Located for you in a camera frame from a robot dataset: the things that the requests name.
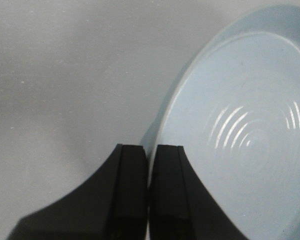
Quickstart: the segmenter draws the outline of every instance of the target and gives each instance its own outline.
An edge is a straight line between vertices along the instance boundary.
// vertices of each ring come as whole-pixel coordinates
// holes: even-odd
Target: plate
[[[251,240],[300,239],[300,7],[239,19],[190,64],[156,144],[182,145]]]

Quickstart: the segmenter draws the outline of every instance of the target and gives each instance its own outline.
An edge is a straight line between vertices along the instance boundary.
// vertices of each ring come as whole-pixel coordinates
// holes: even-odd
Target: gray background
[[[0,0],[0,239],[139,144],[211,37],[282,2]]]

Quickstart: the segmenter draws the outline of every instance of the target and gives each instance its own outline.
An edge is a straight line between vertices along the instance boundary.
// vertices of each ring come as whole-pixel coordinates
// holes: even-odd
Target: white surface
[[[300,8],[260,10],[204,48],[157,143],[184,146],[249,239],[300,239]]]
[[[0,239],[138,144],[195,52],[273,2],[0,0]]]

